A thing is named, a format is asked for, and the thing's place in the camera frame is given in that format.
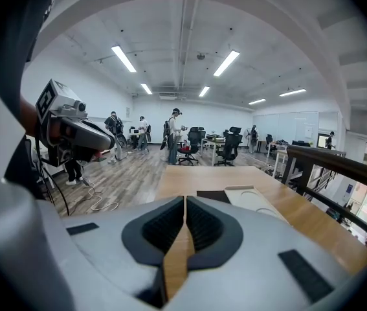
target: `standing person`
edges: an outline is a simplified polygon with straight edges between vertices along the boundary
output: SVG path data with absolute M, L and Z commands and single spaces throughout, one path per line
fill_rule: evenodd
M 140 138 L 139 138 L 139 145 L 137 145 L 138 150 L 145 150 L 147 148 L 147 127 L 148 122 L 145 120 L 143 116 L 140 117 L 140 126 L 139 126 L 139 132 L 140 132 Z
M 258 129 L 256 128 L 256 125 L 254 124 L 252 126 L 252 130 L 250 131 L 249 153 L 254 153 L 254 148 L 258 144 L 259 138 L 260 138 L 260 135 L 258 133 Z
M 76 185 L 76 180 L 82 181 L 81 166 L 75 159 L 68 160 L 65 163 L 65 169 L 68 173 L 68 181 L 65 182 L 66 185 Z
M 115 140 L 116 147 L 117 147 L 117 159 L 121 160 L 122 159 L 122 151 L 121 151 L 120 142 L 118 141 L 117 134 L 122 133 L 123 122 L 121 121 L 121 119 L 119 117 L 117 117 L 116 112 L 112 111 L 111 115 L 104 121 L 104 124 L 106 125 L 106 129 L 108 129 L 114 135 L 114 140 Z M 110 152 L 111 152 L 111 157 L 110 157 L 110 160 L 108 162 L 109 163 L 116 163 L 117 160 L 116 160 L 114 147 L 110 150 Z
M 177 133 L 180 128 L 176 127 L 176 117 L 178 117 L 181 113 L 179 108 L 174 108 L 172 112 L 172 116 L 169 118 L 169 164 L 176 165 L 176 157 L 177 157 Z
M 331 150 L 331 147 L 336 148 L 334 145 L 331 144 L 333 142 L 333 137 L 334 137 L 334 132 L 331 132 L 330 137 L 326 139 L 326 148 L 328 148 L 329 150 Z

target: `chair headrest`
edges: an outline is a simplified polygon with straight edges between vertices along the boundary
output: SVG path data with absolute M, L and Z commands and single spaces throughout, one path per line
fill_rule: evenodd
M 230 127 L 229 131 L 233 132 L 233 133 L 240 133 L 242 128 L 238 128 L 238 127 Z

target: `railing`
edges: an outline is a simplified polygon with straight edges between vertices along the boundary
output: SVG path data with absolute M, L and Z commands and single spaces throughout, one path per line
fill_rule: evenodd
M 288 162 L 285 167 L 282 183 L 288 184 L 290 179 L 294 177 L 293 173 L 296 161 L 298 160 L 302 168 L 302 174 L 298 182 L 297 193 L 301 195 L 306 193 L 316 198 L 367 232 L 367 223 L 365 221 L 343 208 L 343 206 L 318 193 L 319 190 L 325 187 L 326 180 L 328 183 L 334 174 L 347 176 L 367 186 L 367 165 L 346 159 L 343 155 L 337 155 L 337 151 L 318 148 L 290 145 L 287 147 L 287 153 Z M 318 178 L 310 180 L 314 165 L 322 167 L 322 173 Z M 314 183 L 315 181 L 317 184 L 316 187 L 309 187 L 309 182 Z

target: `ceiling vent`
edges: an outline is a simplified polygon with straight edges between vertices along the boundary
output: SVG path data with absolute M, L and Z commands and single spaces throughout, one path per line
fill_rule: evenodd
M 177 92 L 159 92 L 159 98 L 161 100 L 184 100 L 186 99 L 186 93 Z

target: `black mat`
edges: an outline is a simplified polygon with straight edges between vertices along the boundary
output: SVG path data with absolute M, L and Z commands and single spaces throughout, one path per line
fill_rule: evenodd
M 218 191 L 197 191 L 196 195 L 198 197 L 205 197 L 205 198 L 209 198 L 210 200 L 217 200 L 219 202 L 230 204 L 228 196 L 227 196 L 227 194 L 225 194 L 225 191 L 223 191 L 223 190 L 218 190 Z

